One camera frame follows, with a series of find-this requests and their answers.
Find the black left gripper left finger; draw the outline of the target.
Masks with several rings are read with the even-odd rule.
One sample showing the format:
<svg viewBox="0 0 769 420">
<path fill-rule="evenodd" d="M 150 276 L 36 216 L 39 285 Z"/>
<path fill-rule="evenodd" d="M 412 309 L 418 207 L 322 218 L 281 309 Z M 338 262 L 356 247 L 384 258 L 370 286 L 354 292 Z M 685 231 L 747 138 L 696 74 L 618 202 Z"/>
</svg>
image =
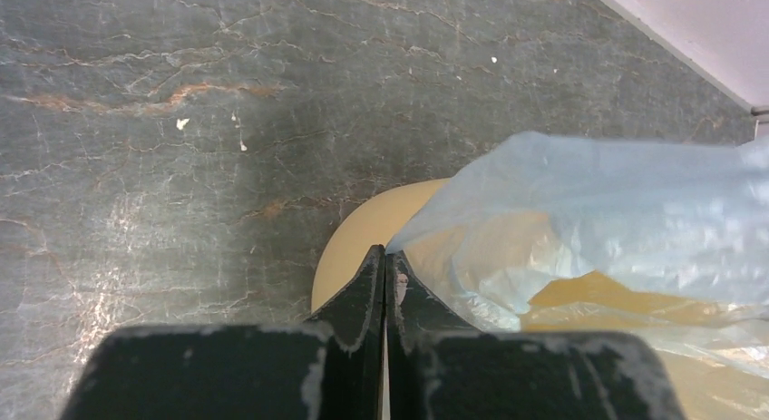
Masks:
<svg viewBox="0 0 769 420">
<path fill-rule="evenodd" d="M 377 419 L 385 251 L 295 325 L 122 327 L 97 347 L 64 419 Z"/>
</svg>

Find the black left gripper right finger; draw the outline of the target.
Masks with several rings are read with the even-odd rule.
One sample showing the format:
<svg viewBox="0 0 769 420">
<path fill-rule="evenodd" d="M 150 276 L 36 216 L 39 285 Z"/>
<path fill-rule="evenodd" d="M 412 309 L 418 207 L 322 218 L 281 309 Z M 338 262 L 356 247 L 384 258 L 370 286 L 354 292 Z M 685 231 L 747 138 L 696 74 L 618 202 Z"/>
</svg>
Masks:
<svg viewBox="0 0 769 420">
<path fill-rule="evenodd" d="M 394 419 L 680 419 L 661 361 L 620 332 L 486 332 L 402 253 L 385 260 Z"/>
</svg>

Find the light blue plastic trash bag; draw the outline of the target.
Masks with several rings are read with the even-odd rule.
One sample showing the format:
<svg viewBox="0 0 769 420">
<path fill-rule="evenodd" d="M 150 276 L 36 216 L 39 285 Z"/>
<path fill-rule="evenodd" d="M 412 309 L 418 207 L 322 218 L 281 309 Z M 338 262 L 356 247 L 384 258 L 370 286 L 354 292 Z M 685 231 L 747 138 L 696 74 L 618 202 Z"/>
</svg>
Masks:
<svg viewBox="0 0 769 420">
<path fill-rule="evenodd" d="M 768 375 L 768 140 L 731 146 L 522 132 L 393 236 L 485 330 L 619 323 L 653 347 Z"/>
</svg>

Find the yellow capybara trash bin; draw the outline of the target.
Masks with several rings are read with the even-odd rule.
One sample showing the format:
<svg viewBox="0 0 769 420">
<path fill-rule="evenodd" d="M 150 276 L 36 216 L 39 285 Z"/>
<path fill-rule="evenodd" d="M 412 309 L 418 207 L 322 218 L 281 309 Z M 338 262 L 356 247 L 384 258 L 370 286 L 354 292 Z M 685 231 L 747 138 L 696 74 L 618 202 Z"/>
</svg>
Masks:
<svg viewBox="0 0 769 420">
<path fill-rule="evenodd" d="M 386 244 L 443 184 L 432 180 L 394 188 L 353 210 L 319 260 L 312 310 L 339 293 L 369 248 Z M 592 271 L 551 282 L 534 296 L 521 321 L 534 331 L 632 331 L 663 347 L 660 355 L 688 418 L 765 419 L 767 379 L 737 369 L 734 362 L 768 368 L 768 320 L 727 323 L 742 313 L 742 308 L 634 292 Z"/>
</svg>

